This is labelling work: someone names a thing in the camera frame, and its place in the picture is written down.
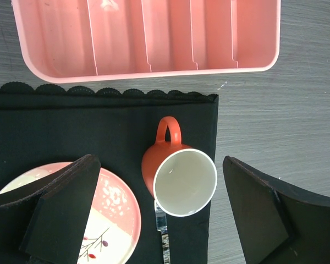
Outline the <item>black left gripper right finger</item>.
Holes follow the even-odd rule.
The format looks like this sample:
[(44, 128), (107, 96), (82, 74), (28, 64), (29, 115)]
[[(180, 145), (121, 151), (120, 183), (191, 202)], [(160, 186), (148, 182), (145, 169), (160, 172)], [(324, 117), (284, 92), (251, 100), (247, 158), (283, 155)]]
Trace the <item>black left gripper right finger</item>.
[(330, 197), (230, 156), (223, 174), (246, 263), (330, 263)]

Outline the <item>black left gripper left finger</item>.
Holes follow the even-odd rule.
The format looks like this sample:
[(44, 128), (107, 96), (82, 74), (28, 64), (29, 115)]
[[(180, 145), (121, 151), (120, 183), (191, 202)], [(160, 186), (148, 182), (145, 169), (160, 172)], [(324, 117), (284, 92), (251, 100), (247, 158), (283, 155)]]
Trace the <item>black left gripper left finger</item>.
[(85, 155), (0, 194), (0, 263), (77, 263), (100, 169)]

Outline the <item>pink cream plate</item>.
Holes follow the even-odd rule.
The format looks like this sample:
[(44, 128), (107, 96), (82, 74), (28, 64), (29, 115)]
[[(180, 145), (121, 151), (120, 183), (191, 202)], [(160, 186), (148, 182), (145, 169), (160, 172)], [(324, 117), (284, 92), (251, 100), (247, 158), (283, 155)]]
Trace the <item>pink cream plate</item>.
[[(0, 194), (39, 180), (71, 164), (58, 162), (31, 169), (11, 180)], [(130, 188), (101, 167), (77, 263), (126, 263), (136, 248), (141, 214)]]

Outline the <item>black placemat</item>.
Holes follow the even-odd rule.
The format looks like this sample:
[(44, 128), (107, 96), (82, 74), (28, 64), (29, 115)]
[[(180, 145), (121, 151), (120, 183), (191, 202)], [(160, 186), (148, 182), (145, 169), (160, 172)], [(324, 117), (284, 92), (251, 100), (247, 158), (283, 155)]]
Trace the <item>black placemat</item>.
[(0, 86), (0, 190), (32, 168), (75, 161), (92, 154), (133, 191), (141, 234), (130, 263), (161, 263), (153, 199), (141, 175), (141, 160), (153, 145), (161, 118), (180, 124), (184, 144), (215, 156), (218, 95), (173, 90), (97, 92), (23, 82)]

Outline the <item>orange mug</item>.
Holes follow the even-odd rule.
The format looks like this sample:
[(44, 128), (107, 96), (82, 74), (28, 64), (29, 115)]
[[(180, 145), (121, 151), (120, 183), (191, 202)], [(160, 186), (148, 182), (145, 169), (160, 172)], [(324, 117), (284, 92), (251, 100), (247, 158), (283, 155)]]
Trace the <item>orange mug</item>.
[(217, 187), (213, 160), (182, 143), (180, 125), (171, 116), (159, 121), (155, 143), (143, 155), (141, 172), (156, 205), (174, 217), (201, 211)]

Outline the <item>silver knife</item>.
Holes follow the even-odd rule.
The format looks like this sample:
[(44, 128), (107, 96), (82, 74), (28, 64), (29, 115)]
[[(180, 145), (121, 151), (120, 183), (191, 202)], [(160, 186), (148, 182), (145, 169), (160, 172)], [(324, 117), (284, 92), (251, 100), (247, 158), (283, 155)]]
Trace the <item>silver knife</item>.
[(160, 232), (162, 239), (163, 263), (170, 264), (171, 255), (166, 213), (159, 207), (156, 201), (154, 201), (154, 207), (156, 216), (156, 227), (157, 230)]

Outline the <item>pink divided organizer box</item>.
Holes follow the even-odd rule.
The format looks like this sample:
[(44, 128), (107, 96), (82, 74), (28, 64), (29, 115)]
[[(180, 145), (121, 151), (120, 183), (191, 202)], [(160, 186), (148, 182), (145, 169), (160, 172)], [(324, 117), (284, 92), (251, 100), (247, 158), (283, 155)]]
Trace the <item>pink divided organizer box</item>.
[(280, 1), (12, 1), (25, 64), (56, 84), (261, 72)]

